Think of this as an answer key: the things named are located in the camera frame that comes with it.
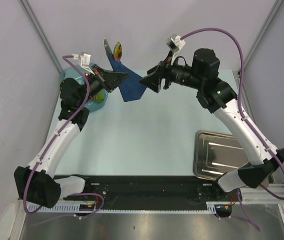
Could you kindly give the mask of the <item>dark blue paper napkin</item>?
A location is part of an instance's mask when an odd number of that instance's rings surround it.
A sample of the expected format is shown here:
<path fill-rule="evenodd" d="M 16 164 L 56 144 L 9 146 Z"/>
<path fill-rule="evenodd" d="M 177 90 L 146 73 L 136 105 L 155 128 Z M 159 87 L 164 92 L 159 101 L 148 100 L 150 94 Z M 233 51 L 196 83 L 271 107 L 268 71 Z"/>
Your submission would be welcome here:
<path fill-rule="evenodd" d="M 139 100 L 146 91 L 146 86 L 139 83 L 142 78 L 140 75 L 123 65 L 120 61 L 115 61 L 108 56 L 110 65 L 115 72 L 128 73 L 127 78 L 119 85 L 119 90 L 124 102 Z"/>

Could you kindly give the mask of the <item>ornate silver table knife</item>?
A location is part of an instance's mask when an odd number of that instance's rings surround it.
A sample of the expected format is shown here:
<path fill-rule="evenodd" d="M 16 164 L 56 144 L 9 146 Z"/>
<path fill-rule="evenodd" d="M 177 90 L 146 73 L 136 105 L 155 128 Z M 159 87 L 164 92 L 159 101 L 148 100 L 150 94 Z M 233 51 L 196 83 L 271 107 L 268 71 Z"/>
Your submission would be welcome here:
<path fill-rule="evenodd" d="M 104 43 L 104 50 L 105 50 L 105 52 L 106 52 L 106 56 L 108 57 L 108 58 L 114 58 L 114 56 L 113 56 L 113 51 L 112 51 L 112 49 L 110 48 L 110 46 L 109 46 L 109 43 L 108 43 L 108 41 L 107 41 L 107 39 L 105 38 L 104 40 L 103 40 L 103 43 Z"/>

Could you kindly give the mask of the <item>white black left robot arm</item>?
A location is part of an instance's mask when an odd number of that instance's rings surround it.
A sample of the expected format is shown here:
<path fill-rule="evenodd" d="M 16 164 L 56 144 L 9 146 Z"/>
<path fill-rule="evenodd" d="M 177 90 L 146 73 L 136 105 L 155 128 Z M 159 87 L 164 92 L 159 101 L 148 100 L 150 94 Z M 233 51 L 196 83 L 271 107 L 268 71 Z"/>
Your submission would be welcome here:
<path fill-rule="evenodd" d="M 60 198 L 75 194 L 86 200 L 92 194 L 92 187 L 86 184 L 84 177 L 54 180 L 55 172 L 67 148 L 87 122 L 90 111 L 85 104 L 88 100 L 102 91 L 112 92 L 129 74 L 105 70 L 96 64 L 91 69 L 91 73 L 83 74 L 84 83 L 72 77 L 61 81 L 61 112 L 56 128 L 37 156 L 14 172 L 19 198 L 25 204 L 52 208 Z"/>

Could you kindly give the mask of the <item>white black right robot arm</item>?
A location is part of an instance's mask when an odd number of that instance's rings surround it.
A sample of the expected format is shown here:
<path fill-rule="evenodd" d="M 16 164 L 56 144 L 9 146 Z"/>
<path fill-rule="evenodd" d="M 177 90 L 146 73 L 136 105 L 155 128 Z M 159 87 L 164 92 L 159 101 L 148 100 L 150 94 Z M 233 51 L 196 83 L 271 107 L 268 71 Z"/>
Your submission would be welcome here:
<path fill-rule="evenodd" d="M 278 149 L 266 141 L 255 123 L 238 107 L 237 94 L 218 77 L 219 64 L 215 52 L 208 48 L 194 52 L 192 65 L 173 62 L 173 53 L 169 52 L 139 82 L 156 93 L 168 89 L 172 83 L 196 89 L 200 105 L 214 114 L 238 140 L 248 163 L 215 180 L 212 194 L 223 201 L 237 188 L 259 187 L 284 163 L 284 148 Z"/>

